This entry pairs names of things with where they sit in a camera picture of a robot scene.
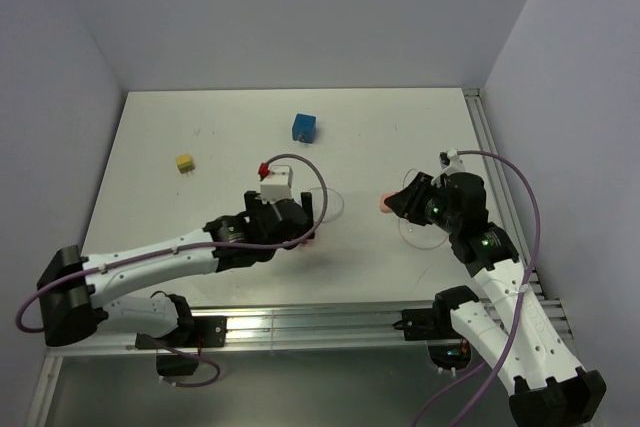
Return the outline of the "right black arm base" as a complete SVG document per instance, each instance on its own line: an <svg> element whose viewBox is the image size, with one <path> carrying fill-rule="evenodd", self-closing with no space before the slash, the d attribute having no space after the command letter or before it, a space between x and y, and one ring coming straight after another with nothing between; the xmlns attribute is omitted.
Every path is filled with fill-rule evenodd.
<svg viewBox="0 0 640 427"><path fill-rule="evenodd" d="M474 366L475 351L469 341L456 333L436 314L435 308L404 309L392 324L406 342L424 342L433 369L455 377Z"/></svg>

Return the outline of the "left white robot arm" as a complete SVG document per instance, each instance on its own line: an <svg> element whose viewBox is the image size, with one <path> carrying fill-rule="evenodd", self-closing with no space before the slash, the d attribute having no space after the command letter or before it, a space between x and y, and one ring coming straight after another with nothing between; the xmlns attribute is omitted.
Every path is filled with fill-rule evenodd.
<svg viewBox="0 0 640 427"><path fill-rule="evenodd" d="M138 298L138 290L173 279L221 273L270 261L312 235L313 196L265 202L254 191L245 209L179 238L111 254L59 249L37 282L45 343L63 347L99 330L147 334L183 346L195 333L187 300L177 294Z"/></svg>

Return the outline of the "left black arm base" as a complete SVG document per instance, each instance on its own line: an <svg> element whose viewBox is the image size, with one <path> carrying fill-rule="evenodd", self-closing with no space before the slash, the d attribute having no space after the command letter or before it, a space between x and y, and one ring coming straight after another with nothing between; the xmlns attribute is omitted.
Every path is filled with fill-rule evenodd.
<svg viewBox="0 0 640 427"><path fill-rule="evenodd" d="M138 332L134 341L137 351L155 351L155 369L160 379L182 388L210 385L218 380L221 367L205 356L208 348L224 346L227 318L224 316L193 317L173 315L163 324ZM199 367L213 368L209 380L187 381Z"/></svg>

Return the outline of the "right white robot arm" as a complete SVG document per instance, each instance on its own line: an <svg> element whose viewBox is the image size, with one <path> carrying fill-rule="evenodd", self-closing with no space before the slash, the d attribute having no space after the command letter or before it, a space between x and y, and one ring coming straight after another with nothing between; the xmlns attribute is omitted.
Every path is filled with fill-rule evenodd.
<svg viewBox="0 0 640 427"><path fill-rule="evenodd" d="M489 219L481 177L465 172L438 180L418 173L384 198L387 210L408 222L434 225L449 236L455 257L489 299L489 319L466 286L437 294L435 330L460 335L496 370L519 426L581 426L590 422L606 392L601 374L586 370L552 325L525 281L525 268L508 234Z"/></svg>

